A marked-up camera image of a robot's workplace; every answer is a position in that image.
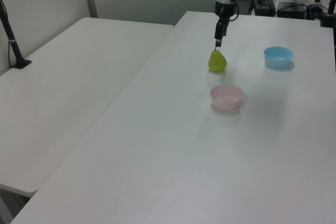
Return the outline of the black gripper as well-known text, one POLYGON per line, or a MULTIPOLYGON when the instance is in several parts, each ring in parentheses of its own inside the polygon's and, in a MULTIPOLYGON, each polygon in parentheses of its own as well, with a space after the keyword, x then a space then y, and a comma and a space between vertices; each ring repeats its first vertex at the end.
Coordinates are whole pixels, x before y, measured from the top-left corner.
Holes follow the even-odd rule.
POLYGON ((236 3, 220 3, 215 2, 215 14, 223 23, 218 20, 215 28, 215 47, 221 47, 222 39, 226 36, 227 28, 229 25, 229 19, 235 14, 236 3))

